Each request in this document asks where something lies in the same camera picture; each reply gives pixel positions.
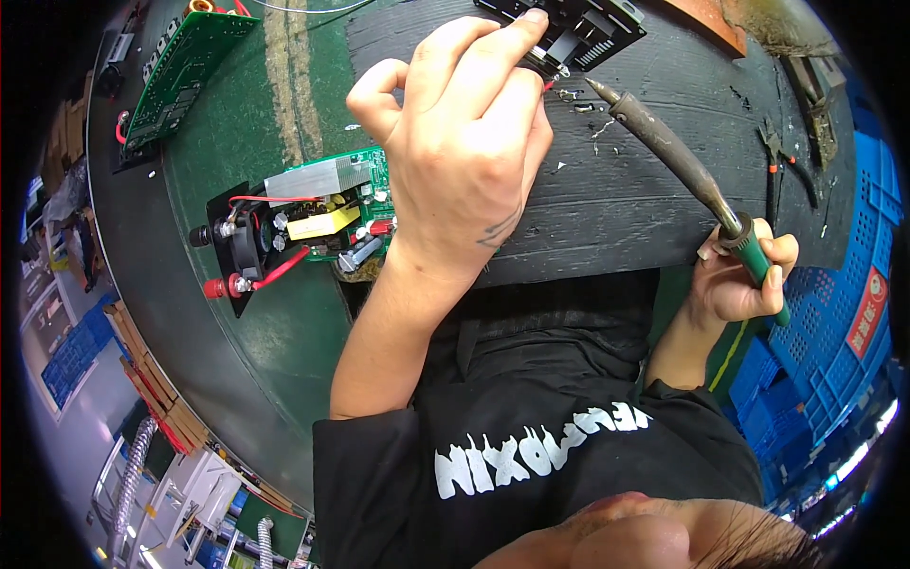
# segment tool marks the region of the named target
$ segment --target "circuit board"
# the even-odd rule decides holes
[[[151,72],[126,133],[127,155],[177,132],[199,91],[258,21],[242,15],[190,12],[176,32],[172,22],[146,64],[145,73],[149,67]]]
[[[395,217],[395,205],[392,203],[391,193],[389,192],[389,167],[386,164],[386,153],[381,147],[369,147],[353,152],[345,152],[336,156],[325,157],[317,162],[326,160],[336,160],[336,158],[349,158],[354,164],[369,165],[369,183],[361,184],[357,187],[357,196],[360,200],[360,219],[352,223],[349,227],[344,228],[342,233],[346,236],[349,243],[357,240],[357,230],[365,227],[370,221],[381,219],[392,219]],[[374,253],[382,256],[389,250],[391,236],[382,236],[385,242],[382,248]],[[336,255],[325,254],[320,248],[310,249],[305,261],[325,261],[335,260]]]

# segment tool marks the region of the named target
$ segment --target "electrolytic capacitor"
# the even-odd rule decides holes
[[[368,235],[363,241],[359,241],[352,247],[342,253],[339,253],[339,269],[344,272],[354,272],[363,261],[372,255],[375,251],[382,248],[383,240]]]

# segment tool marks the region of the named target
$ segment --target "workbench mat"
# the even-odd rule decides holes
[[[692,149],[735,209],[764,217],[767,158],[756,128],[765,115],[782,132],[784,148],[811,164],[804,122],[783,68],[752,38],[749,56],[731,60],[652,7],[638,7],[646,14],[642,26],[648,35],[589,75],[632,91]],[[462,15],[489,16],[469,0],[413,0],[355,16],[347,33],[356,77],[387,57],[410,61],[420,40]],[[576,104],[557,97],[561,88],[584,89],[577,104],[604,107],[581,73],[544,96],[552,147],[521,222],[477,286],[694,262],[715,224],[707,208],[619,124],[598,136],[595,153],[592,134],[609,115],[574,112]],[[799,180],[784,173],[776,232],[799,239],[801,265],[839,269],[855,180],[846,97],[835,102],[832,119],[840,150],[825,172],[814,170],[821,207],[810,209]]]

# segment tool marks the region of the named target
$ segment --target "wire cutters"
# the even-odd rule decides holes
[[[758,127],[758,134],[762,137],[762,142],[764,143],[764,149],[768,154],[768,187],[767,187],[767,218],[768,222],[771,225],[774,225],[774,221],[777,219],[777,195],[778,188],[780,186],[780,174],[781,164],[778,162],[778,158],[782,158],[789,167],[796,173],[796,176],[803,182],[805,187],[806,194],[809,197],[809,206],[812,209],[818,209],[818,190],[815,189],[815,183],[812,181],[812,176],[809,175],[809,172],[803,168],[802,164],[796,162],[796,157],[784,152],[783,145],[781,144],[781,138],[777,135],[777,132],[774,130],[774,124],[771,122],[769,117],[764,118],[764,129],[761,126]]]

